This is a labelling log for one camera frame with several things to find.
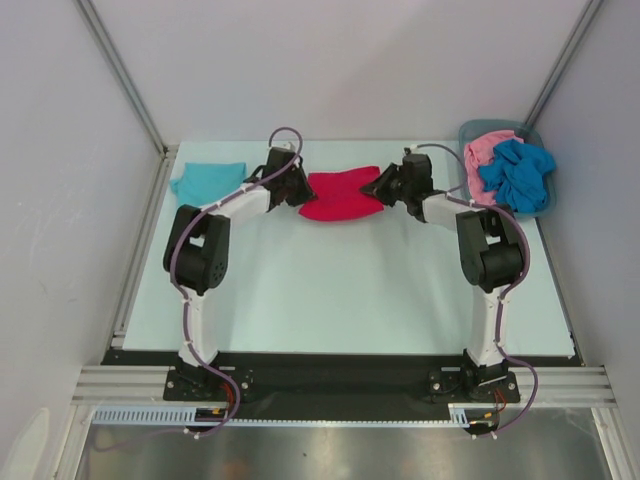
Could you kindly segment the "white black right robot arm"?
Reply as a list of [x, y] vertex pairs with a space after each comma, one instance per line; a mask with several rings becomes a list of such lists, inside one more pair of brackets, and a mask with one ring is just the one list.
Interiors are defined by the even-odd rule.
[[510, 211], [463, 200], [434, 188], [428, 155], [411, 151], [390, 164], [360, 192], [388, 207], [402, 202], [416, 220], [457, 236], [462, 273], [473, 287], [472, 333], [463, 350], [459, 378], [463, 393], [484, 401], [507, 378], [505, 327], [508, 300], [528, 273], [526, 236]]

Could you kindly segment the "red t-shirt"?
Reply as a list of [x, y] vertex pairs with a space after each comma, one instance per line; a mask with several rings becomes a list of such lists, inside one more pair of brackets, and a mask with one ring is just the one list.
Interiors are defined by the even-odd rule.
[[377, 166], [311, 173], [308, 181], [316, 198], [305, 203], [299, 214], [318, 222], [343, 222], [382, 212], [384, 205], [379, 200], [360, 191], [379, 175]]

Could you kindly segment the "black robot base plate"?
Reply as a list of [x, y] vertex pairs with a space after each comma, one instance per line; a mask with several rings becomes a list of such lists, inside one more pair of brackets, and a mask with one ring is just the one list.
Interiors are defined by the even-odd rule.
[[243, 404], [276, 394], [392, 395], [431, 404], [505, 399], [513, 404], [524, 395], [516, 369], [533, 380], [546, 369], [575, 368], [581, 362], [578, 356], [517, 356], [498, 366], [495, 381], [475, 372], [461, 355], [221, 353], [205, 369], [187, 364], [175, 352], [110, 349], [101, 364], [124, 371], [162, 371], [161, 396], [170, 402], [223, 400], [238, 389]]

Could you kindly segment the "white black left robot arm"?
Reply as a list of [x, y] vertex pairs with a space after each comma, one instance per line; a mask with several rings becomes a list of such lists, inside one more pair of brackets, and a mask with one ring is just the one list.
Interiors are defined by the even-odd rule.
[[316, 198], [303, 169], [299, 148], [271, 146], [267, 160], [229, 195], [202, 207], [178, 208], [163, 257], [163, 267], [182, 303], [181, 368], [186, 387], [197, 398], [214, 397], [221, 376], [212, 366], [219, 353], [206, 331], [206, 298], [224, 280], [234, 227], [265, 215], [281, 204], [299, 207]]

